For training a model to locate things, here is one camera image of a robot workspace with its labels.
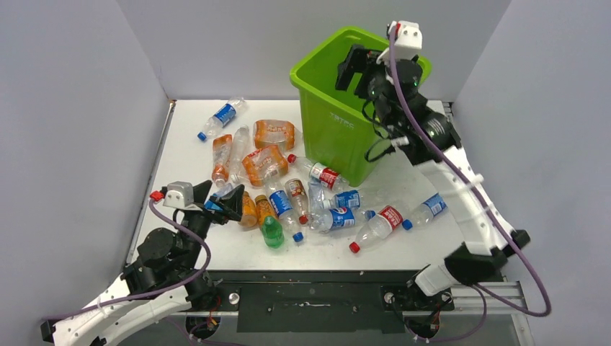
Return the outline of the crushed blue label bottle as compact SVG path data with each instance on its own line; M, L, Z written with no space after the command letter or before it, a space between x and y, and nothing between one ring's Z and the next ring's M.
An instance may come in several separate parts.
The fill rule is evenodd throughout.
M214 203L212 201L212 198L221 198L224 195L226 195L227 193L229 193L230 191L232 191L232 189L233 189L233 185L231 183L227 183L224 186L222 186L217 192L214 192L210 196L210 199L208 201L205 202L204 209L210 212L225 211L225 209L222 206L218 205L217 203Z

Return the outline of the pepsi bottle blue cap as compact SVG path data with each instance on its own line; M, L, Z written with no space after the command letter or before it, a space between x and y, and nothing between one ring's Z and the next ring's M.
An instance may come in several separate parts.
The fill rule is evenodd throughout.
M295 212L280 180L272 174L267 174L264 177L264 190L272 209L287 232L290 233L293 241L301 243L304 240L304 235L301 231L298 214Z

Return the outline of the green bottle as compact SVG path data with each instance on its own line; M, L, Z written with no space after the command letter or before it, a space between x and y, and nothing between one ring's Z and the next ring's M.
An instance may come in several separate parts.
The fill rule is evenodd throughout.
M281 223L272 216L266 216L261 226L262 236L265 244L272 249L277 249L285 241Z

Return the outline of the large pepsi bottle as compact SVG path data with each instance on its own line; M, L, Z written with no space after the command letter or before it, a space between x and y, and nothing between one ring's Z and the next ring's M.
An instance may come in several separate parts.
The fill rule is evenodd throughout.
M361 223L366 223L373 216L373 210L355 210L351 208L339 207L324 210L315 210L309 216L309 229L322 234L347 229Z

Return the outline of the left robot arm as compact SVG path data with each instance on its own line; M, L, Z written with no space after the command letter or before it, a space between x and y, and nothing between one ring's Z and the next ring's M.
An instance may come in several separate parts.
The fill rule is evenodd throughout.
M43 319L40 333L50 345L118 345L135 332L177 312L222 304L207 272L205 239L213 224L240 221L243 185L211 194L212 181L176 181L153 191L150 211L167 223L148 233L137 257L82 309Z

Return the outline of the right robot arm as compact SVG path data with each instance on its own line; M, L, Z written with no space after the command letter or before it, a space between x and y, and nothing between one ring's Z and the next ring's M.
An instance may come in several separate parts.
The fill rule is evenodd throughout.
M425 309L452 285L475 286L496 274L508 259L522 256L530 235L511 226L486 194L483 177L471 169L454 125L435 112L419 92L424 80L422 58L390 61L388 50L354 44L338 65L335 88L346 91L356 73L354 94L373 106L363 114L391 139L405 138L399 149L440 194L463 235L460 246L439 264L411 279L410 304Z

